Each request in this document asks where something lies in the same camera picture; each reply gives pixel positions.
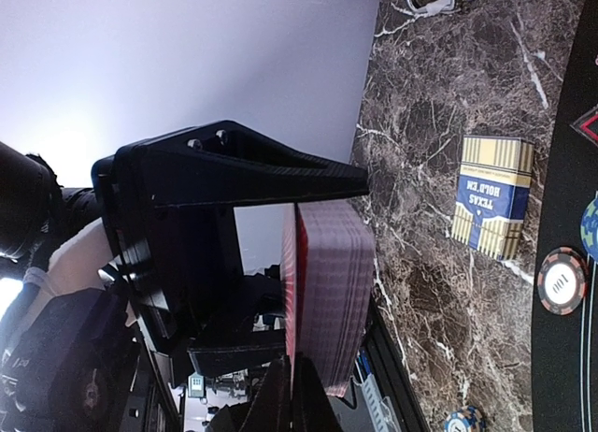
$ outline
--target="marble table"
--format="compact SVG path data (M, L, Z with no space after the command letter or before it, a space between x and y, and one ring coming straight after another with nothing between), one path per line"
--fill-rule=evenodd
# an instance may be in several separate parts
M452 15L381 0L353 148L372 194L376 296L432 430L463 404L531 431L536 235L562 76L584 0L464 0ZM449 238L464 135L526 137L534 180L517 259Z

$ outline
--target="black poker mat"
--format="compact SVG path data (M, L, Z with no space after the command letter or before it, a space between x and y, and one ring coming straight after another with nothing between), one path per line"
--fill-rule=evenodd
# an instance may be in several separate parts
M561 246L584 250L579 225L598 191L598 146L571 126L598 105L598 0L587 0L562 86L538 236L537 272ZM534 430L598 432L598 266L566 316L544 309L534 288L532 388Z

